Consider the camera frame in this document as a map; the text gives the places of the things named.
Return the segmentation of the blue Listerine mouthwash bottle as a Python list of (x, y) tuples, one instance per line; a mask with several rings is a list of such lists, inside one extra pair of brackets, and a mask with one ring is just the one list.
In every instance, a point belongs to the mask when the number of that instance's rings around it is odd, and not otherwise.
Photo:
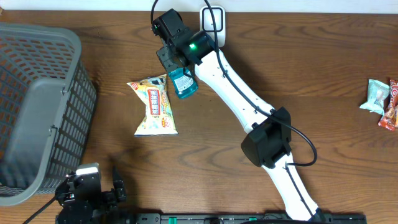
[(186, 67), (170, 72), (169, 77), (175, 87), (176, 95), (180, 99), (188, 98), (198, 90), (194, 76)]

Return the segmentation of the yellow snack chip bag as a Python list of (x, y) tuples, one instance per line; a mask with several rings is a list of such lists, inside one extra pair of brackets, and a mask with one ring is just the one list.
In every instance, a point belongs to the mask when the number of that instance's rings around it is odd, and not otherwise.
[(167, 96), (167, 75), (127, 83), (146, 106), (144, 119), (135, 136), (177, 135), (174, 116)]

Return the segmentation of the mint green wipes pack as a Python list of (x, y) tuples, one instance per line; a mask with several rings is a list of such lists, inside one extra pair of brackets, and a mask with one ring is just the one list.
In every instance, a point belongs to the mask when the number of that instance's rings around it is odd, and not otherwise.
[(369, 79), (367, 101), (359, 108), (384, 116), (384, 100), (389, 96), (389, 89), (389, 85)]

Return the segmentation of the red brown snack bar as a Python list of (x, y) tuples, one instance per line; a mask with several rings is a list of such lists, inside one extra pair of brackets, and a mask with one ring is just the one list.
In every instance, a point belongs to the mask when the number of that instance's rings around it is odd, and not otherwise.
[(397, 80), (390, 80), (390, 101), (378, 125), (390, 131), (397, 128)]

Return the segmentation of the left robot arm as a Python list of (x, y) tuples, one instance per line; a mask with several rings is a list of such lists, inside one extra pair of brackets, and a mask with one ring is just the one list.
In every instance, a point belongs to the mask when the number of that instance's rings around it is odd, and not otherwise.
[(113, 188), (101, 189), (101, 172), (98, 163), (80, 165), (66, 175), (55, 191), (55, 199), (62, 206), (56, 216), (59, 224), (135, 223), (134, 215), (121, 210), (118, 204), (127, 199), (124, 181), (113, 167)]

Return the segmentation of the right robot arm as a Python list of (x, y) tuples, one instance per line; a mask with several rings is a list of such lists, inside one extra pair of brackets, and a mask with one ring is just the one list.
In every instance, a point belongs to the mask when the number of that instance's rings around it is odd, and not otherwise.
[(300, 164), (293, 159), (291, 133), (301, 136), (313, 152), (316, 148), (291, 125), (289, 112), (285, 108), (276, 110), (257, 96), (230, 66), (217, 36), (211, 37), (203, 30), (193, 33), (176, 10), (152, 18), (151, 28), (164, 45), (157, 55), (166, 71), (193, 67), (195, 75), (237, 117), (247, 134), (241, 143), (243, 153), (268, 173), (282, 197), (287, 216), (304, 222), (321, 222), (323, 215), (297, 172)]

